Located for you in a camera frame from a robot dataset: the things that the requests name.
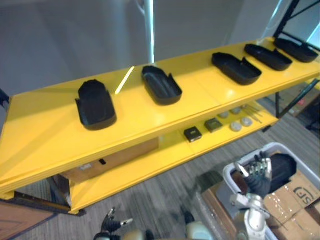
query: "white circular disc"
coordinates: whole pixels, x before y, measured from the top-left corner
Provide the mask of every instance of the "white circular disc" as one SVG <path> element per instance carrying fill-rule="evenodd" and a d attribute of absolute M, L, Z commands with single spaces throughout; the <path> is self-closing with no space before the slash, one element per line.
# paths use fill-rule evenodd
<path fill-rule="evenodd" d="M 220 113 L 218 116 L 222 119 L 226 119 L 229 116 L 229 112 L 225 111 L 223 113 Z"/>
<path fill-rule="evenodd" d="M 241 118 L 240 122 L 244 127 L 250 127 L 254 123 L 249 117 Z"/>
<path fill-rule="evenodd" d="M 240 132 L 242 129 L 242 126 L 240 123 L 234 121 L 230 124 L 230 129 L 234 132 Z"/>
<path fill-rule="evenodd" d="M 241 112 L 241 107 L 236 107 L 230 110 L 233 114 L 238 115 Z"/>

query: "white plastic bin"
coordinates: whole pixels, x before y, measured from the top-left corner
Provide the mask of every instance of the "white plastic bin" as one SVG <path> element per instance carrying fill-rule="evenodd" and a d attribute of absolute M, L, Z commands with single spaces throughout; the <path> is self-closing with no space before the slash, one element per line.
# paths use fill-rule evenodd
<path fill-rule="evenodd" d="M 242 157 L 239 161 L 241 165 L 247 165 L 250 162 L 255 160 L 255 155 L 259 155 L 259 153 L 263 151 L 267 154 L 275 153 L 276 151 L 281 152 L 282 154 L 288 154 L 291 157 L 293 157 L 297 163 L 297 169 L 299 169 L 308 179 L 310 182 L 313 183 L 314 186 L 317 187 L 317 189 L 320 190 L 320 178 L 311 171 L 311 169 L 300 159 L 298 158 L 291 150 L 289 150 L 286 146 L 284 146 L 281 143 L 278 142 L 272 142 L 267 145 L 265 145 L 261 149 L 257 149 L 248 155 Z M 233 163 L 227 165 L 223 169 L 223 179 L 224 181 L 221 183 L 219 189 L 216 192 L 216 196 L 220 200 L 220 202 L 223 204 L 225 209 L 228 211 L 230 216 L 232 218 L 235 217 L 236 213 L 238 212 L 238 209 L 235 206 L 232 206 L 230 203 L 230 196 L 241 192 L 240 188 L 237 186 L 237 184 L 234 182 L 234 180 L 231 177 L 231 174 L 236 170 Z M 277 240 L 277 237 L 274 235 L 274 233 L 271 231 L 269 227 L 266 229 L 266 239 L 267 240 Z"/>

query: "black tray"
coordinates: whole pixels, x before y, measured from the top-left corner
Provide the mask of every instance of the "black tray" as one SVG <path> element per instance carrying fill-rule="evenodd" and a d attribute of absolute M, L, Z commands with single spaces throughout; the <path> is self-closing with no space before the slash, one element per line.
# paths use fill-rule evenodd
<path fill-rule="evenodd" d="M 318 57 L 318 54 L 312 51 L 306 44 L 298 45 L 293 41 L 282 38 L 277 38 L 273 44 L 303 63 L 311 63 Z"/>
<path fill-rule="evenodd" d="M 286 70 L 292 64 L 291 59 L 278 52 L 277 49 L 270 51 L 262 46 L 247 44 L 244 50 L 260 62 L 277 71 Z"/>
<path fill-rule="evenodd" d="M 111 96 L 102 82 L 89 80 L 79 88 L 76 105 L 81 123 L 88 130 L 100 130 L 117 120 Z"/>
<path fill-rule="evenodd" d="M 160 105 L 170 105 L 178 102 L 182 96 L 182 90 L 172 77 L 154 66 L 145 66 L 142 69 L 142 77 L 146 89 L 153 100 Z"/>
<path fill-rule="evenodd" d="M 240 85 L 253 84 L 262 74 L 262 72 L 248 62 L 245 57 L 240 61 L 233 55 L 227 53 L 214 53 L 212 55 L 212 63 Z"/>

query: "yellow shelf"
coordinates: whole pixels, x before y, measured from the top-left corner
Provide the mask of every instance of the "yellow shelf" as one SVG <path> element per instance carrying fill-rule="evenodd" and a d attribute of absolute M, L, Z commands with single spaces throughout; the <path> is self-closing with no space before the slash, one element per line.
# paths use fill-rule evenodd
<path fill-rule="evenodd" d="M 149 96 L 141 77 L 143 66 L 135 67 L 119 94 L 115 91 L 128 68 L 13 96 L 0 138 L 0 193 L 184 129 L 320 73 L 318 62 L 302 63 L 292 57 L 287 70 L 274 71 L 245 53 L 247 43 L 157 62 L 159 68 L 173 74 L 183 91 L 180 101 L 168 106 L 155 104 Z M 274 49 L 272 38 L 250 43 Z M 216 52 L 247 57 L 262 70 L 261 77 L 251 85 L 238 85 L 212 65 L 211 57 Z M 114 125 L 99 131 L 81 125 L 75 103 L 78 89 L 91 79 L 108 88 L 117 114 Z"/>
<path fill-rule="evenodd" d="M 253 120 L 250 127 L 242 127 L 240 132 L 233 132 L 229 127 L 230 123 L 240 122 L 240 119 L 246 117 L 246 114 L 244 112 L 238 115 L 229 113 L 227 119 L 218 117 L 223 127 L 210 133 L 205 128 L 204 121 L 199 122 L 195 126 L 202 133 L 202 138 L 195 142 L 187 141 L 183 133 L 185 129 L 174 131 L 160 137 L 159 149 L 85 182 L 70 183 L 72 202 L 70 213 L 77 214 L 79 210 L 91 204 L 277 122 L 277 119 L 258 103 L 253 102 L 251 105 L 259 109 L 262 117 L 257 114 L 255 116 L 262 123 Z"/>

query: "small black chip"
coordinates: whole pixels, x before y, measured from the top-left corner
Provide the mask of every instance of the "small black chip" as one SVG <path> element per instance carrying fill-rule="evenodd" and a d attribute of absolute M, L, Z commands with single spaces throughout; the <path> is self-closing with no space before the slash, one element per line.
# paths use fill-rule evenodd
<path fill-rule="evenodd" d="M 204 123 L 204 126 L 209 130 L 210 133 L 222 128 L 222 123 L 216 118 L 212 118 Z"/>
<path fill-rule="evenodd" d="M 192 143 L 195 140 L 198 140 L 202 137 L 201 132 L 195 126 L 189 128 L 187 130 L 184 130 L 184 135 L 189 140 L 190 143 Z"/>

